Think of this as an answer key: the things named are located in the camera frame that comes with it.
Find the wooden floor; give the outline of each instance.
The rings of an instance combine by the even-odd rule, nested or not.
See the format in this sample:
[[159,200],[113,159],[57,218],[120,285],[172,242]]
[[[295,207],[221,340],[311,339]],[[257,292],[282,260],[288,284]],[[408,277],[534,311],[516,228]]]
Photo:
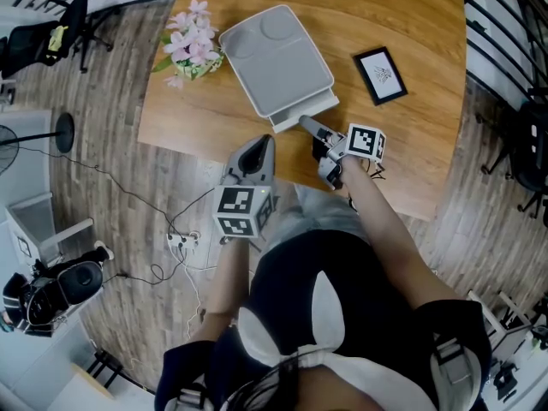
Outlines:
[[[216,185],[223,166],[136,141],[147,71],[171,4],[140,4],[110,19],[99,33],[114,39],[115,49],[109,54],[94,48],[88,74],[78,72],[77,58],[53,68],[37,65],[20,72],[16,106],[53,109],[54,115],[72,113],[77,138],[70,156],[112,172],[127,190],[172,216]],[[492,116],[492,103],[469,82],[456,153],[436,219],[431,223],[402,219],[426,262],[459,293],[474,289],[493,303],[502,289],[519,305],[530,307],[548,289],[548,231],[540,219],[516,210],[529,194],[504,180],[505,166],[491,177],[480,174],[481,164],[496,157],[500,143],[488,127],[476,123],[476,111]],[[67,256],[77,256],[99,238],[116,254],[107,276],[126,271],[153,279],[151,263],[161,265],[166,275],[173,271],[176,260],[166,247],[164,216],[121,193],[108,176],[52,159],[51,188],[59,229],[84,217],[95,221],[93,230],[64,246]],[[216,264],[219,236],[213,231],[210,210],[209,195],[177,221],[178,230],[201,233],[200,246],[189,256],[191,266]],[[211,271],[189,273],[203,302]],[[83,317],[99,346],[119,357],[138,381],[155,388],[163,352],[185,342],[187,319],[195,308],[192,285],[180,269],[154,287],[116,278]]]

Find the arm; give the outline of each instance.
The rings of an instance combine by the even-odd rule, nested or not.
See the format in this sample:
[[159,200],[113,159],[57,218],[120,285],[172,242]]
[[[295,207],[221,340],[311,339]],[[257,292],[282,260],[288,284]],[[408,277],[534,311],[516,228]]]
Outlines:
[[342,159],[342,182],[386,276],[413,309],[429,301],[460,299],[425,264],[402,220],[361,168],[358,158]]
[[216,341],[249,295],[249,244],[234,239],[221,250],[204,322],[189,342]]

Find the person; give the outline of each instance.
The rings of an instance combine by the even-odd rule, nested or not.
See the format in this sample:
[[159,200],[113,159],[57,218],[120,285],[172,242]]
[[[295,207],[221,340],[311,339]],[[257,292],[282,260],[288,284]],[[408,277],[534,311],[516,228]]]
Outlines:
[[222,410],[484,409],[480,304],[431,272],[358,158],[341,179],[357,213],[295,186],[250,289],[247,242],[223,247],[201,327],[164,354],[156,411],[202,375]]
[[[94,247],[94,250],[83,254],[79,259],[69,260],[68,262],[54,265],[51,268],[37,261],[34,266],[34,279],[39,277],[57,278],[61,272],[82,262],[91,261],[102,266],[106,260],[114,259],[113,252],[103,242],[95,242]],[[0,315],[0,329],[8,333],[17,329],[25,335],[51,337],[54,331],[53,325],[30,325],[27,322],[25,293],[28,289],[30,289],[30,283],[23,275],[17,272],[6,283],[3,289],[4,310],[1,312],[2,315]]]

